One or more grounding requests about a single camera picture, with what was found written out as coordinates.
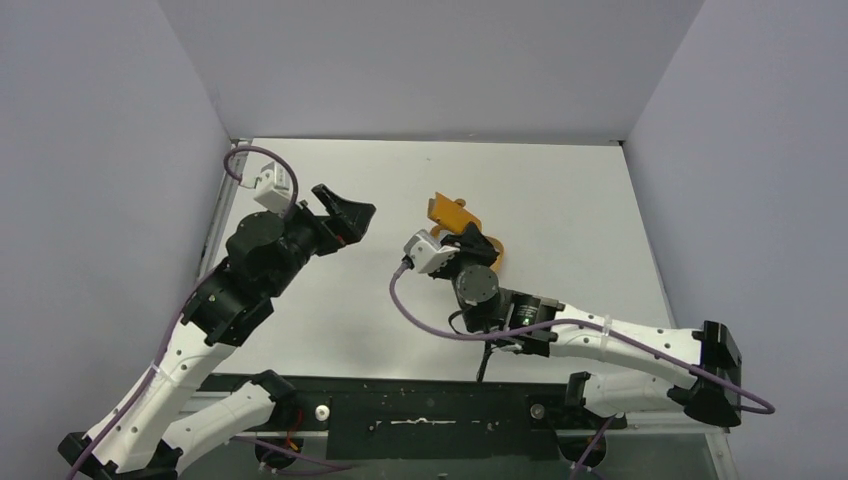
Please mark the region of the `orange plastic tray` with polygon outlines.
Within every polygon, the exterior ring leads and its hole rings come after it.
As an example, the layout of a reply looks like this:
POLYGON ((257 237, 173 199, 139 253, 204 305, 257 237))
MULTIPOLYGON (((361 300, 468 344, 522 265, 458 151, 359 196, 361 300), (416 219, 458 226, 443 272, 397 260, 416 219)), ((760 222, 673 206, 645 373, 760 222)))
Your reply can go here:
POLYGON ((489 267, 498 273, 503 263, 505 249, 503 244, 494 237, 484 235, 475 225, 469 224, 461 234, 441 233, 435 237, 441 244, 449 244, 468 252, 481 252, 485 260, 490 260, 489 267))

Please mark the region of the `orange leather card holder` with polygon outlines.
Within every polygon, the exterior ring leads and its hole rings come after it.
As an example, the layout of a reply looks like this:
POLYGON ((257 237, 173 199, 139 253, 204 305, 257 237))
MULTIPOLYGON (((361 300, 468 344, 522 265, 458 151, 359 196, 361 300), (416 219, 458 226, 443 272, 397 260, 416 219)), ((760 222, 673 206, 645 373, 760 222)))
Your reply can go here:
POLYGON ((438 237, 443 232, 461 234, 469 224, 482 230, 481 220, 466 209, 466 201, 458 198, 452 200, 440 192, 427 203, 427 218, 434 223, 430 234, 438 237))

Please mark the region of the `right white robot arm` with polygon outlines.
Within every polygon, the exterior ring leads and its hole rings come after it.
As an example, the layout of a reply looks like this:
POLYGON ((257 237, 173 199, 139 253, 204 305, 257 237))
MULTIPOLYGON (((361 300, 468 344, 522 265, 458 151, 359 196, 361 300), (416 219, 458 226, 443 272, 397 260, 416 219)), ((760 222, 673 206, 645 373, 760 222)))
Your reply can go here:
POLYGON ((620 413, 681 411, 707 425, 740 425, 742 356, 726 325, 649 327, 504 288, 493 270, 499 253, 473 224, 436 243, 448 257, 431 276, 451 282, 469 333, 497 334, 487 346, 618 367, 614 374, 570 376, 562 400, 570 424, 586 427, 598 417, 620 413))

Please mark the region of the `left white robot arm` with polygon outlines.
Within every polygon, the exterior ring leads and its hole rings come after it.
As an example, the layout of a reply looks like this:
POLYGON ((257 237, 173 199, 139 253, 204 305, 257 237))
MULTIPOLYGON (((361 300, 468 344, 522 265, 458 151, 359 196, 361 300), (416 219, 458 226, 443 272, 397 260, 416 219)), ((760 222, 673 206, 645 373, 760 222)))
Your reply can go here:
POLYGON ((315 256, 360 242, 373 204, 344 199, 323 184, 313 194, 324 213, 290 199, 244 217, 223 260, 190 293, 168 324, 153 361, 102 420, 68 434, 60 455, 72 474, 92 479, 175 479, 230 437, 295 419, 294 387, 267 370, 227 398, 188 417, 180 412, 213 370, 272 314, 272 302, 315 256))

